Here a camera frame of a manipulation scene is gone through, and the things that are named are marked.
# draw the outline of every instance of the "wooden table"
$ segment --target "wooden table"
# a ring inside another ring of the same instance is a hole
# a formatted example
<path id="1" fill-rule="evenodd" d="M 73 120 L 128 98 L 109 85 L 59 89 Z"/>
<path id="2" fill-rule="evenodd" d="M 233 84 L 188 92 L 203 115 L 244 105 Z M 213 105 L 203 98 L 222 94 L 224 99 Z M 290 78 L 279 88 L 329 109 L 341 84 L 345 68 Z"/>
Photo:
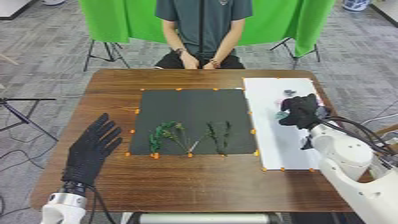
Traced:
<path id="1" fill-rule="evenodd" d="M 32 194 L 41 208 L 62 183 L 68 149 L 103 112 L 123 128 L 123 145 L 109 157 L 96 185 L 114 212 L 348 212 L 352 211 L 322 176 L 308 171 L 261 171 L 254 155 L 130 156 L 135 109 L 141 89 L 236 88 L 242 77 L 311 78 L 331 106 L 320 83 L 306 71 L 267 70 L 101 70 L 93 76 L 85 96 L 53 151 Z"/>

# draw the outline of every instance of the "green screen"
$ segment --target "green screen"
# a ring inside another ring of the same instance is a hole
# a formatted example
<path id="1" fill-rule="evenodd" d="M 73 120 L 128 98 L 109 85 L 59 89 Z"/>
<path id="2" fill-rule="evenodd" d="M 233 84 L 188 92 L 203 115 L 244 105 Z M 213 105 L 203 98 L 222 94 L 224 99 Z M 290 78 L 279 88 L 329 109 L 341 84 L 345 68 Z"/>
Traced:
<path id="1" fill-rule="evenodd" d="M 334 0 L 252 0 L 254 16 L 247 18 L 240 45 L 297 40 L 295 56 L 315 47 Z M 80 0 L 91 38 L 128 42 L 130 38 L 165 43 L 157 0 Z"/>

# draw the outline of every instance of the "person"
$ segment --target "person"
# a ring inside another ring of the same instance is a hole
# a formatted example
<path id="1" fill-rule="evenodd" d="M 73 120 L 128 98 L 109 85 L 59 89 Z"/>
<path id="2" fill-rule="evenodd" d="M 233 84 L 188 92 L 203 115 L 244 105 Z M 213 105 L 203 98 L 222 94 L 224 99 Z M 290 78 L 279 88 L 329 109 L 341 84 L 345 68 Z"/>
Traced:
<path id="1" fill-rule="evenodd" d="M 201 1 L 203 54 L 199 54 Z M 158 0 L 157 17 L 171 53 L 157 63 L 162 69 L 244 69 L 235 46 L 242 38 L 245 18 L 252 16 L 252 0 Z"/>

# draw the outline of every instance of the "white paper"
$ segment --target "white paper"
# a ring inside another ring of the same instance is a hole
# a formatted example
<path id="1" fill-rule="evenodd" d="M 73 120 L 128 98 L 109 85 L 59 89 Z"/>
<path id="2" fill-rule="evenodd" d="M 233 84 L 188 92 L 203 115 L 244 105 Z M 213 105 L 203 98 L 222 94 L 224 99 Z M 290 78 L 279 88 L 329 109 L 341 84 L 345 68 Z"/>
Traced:
<path id="1" fill-rule="evenodd" d="M 318 151 L 300 150 L 302 139 L 309 135 L 308 130 L 299 130 L 295 126 L 281 126 L 276 118 L 281 102 L 288 98 L 284 90 L 297 91 L 295 96 L 316 94 L 311 79 L 245 78 L 245 97 L 252 112 L 263 167 L 268 170 L 318 169 Z"/>

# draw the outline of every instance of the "gray t-shirt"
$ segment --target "gray t-shirt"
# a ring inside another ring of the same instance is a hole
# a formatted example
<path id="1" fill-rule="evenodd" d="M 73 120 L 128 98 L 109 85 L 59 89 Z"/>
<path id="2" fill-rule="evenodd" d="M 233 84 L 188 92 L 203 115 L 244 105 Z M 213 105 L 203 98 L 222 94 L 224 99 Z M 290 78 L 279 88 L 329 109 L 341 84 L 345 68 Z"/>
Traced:
<path id="1" fill-rule="evenodd" d="M 158 0 L 157 17 L 176 21 L 190 54 L 199 52 L 199 0 Z M 212 58 L 231 30 L 231 21 L 252 16 L 252 0 L 204 0 L 204 58 Z"/>

